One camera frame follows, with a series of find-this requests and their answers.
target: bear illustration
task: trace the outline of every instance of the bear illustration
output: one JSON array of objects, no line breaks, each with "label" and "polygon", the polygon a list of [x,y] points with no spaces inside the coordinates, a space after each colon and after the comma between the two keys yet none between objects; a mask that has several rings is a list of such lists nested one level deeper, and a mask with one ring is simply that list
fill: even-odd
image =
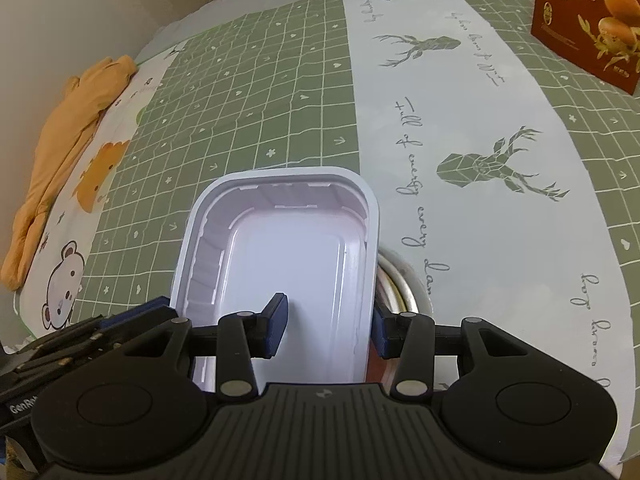
[{"label": "bear illustration", "polygon": [[60,253],[62,261],[49,277],[47,303],[42,306],[42,323],[47,330],[64,328],[71,317],[84,270],[84,258],[77,249],[78,244],[73,240],[66,244]]},{"label": "bear illustration", "polygon": [[103,144],[89,162],[89,167],[80,175],[80,182],[74,189],[73,195],[77,197],[80,207],[87,213],[94,210],[95,197],[98,195],[100,186],[109,172],[118,165],[128,145],[128,140],[115,144],[112,142]]}]

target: orange cloth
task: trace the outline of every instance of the orange cloth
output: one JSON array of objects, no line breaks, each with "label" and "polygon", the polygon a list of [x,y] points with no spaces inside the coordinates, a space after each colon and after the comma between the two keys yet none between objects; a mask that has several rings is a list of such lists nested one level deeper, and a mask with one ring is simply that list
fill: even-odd
[{"label": "orange cloth", "polygon": [[104,111],[137,70],[129,56],[117,61],[107,57],[66,82],[62,102],[42,127],[27,198],[15,214],[11,246],[0,271],[9,290],[24,284],[54,200],[93,138]]}]

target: green grid pattern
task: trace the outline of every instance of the green grid pattern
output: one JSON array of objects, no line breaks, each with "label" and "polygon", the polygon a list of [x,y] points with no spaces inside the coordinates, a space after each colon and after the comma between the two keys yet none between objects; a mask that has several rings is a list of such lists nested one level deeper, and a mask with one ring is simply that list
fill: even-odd
[{"label": "green grid pattern", "polygon": [[[530,33],[533,0],[466,0],[511,47],[569,131],[591,177],[634,323],[640,379],[640,102],[557,56]],[[625,459],[640,453],[640,388]]]},{"label": "green grid pattern", "polygon": [[168,296],[190,209],[253,168],[359,171],[342,0],[300,0],[191,38],[140,114],[72,322]]}]

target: plastic food tray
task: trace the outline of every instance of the plastic food tray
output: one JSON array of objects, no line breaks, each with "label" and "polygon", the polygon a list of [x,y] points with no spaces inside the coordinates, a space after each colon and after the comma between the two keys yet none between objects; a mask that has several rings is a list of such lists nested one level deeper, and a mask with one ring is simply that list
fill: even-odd
[{"label": "plastic food tray", "polygon": [[[194,326],[289,298],[278,354],[254,360],[267,382],[365,379],[378,252],[378,202],[343,168],[256,170],[207,187],[189,216],[171,305]],[[194,381],[214,388],[215,358]]]}]

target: white wall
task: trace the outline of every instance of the white wall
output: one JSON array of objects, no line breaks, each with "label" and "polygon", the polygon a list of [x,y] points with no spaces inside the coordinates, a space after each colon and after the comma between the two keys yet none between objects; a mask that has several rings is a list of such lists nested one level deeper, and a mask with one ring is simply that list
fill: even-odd
[{"label": "white wall", "polygon": [[[0,0],[0,258],[40,128],[66,78],[106,56],[135,57],[176,17],[168,0]],[[12,319],[12,295],[0,288],[0,339],[13,345],[25,333]]]}]

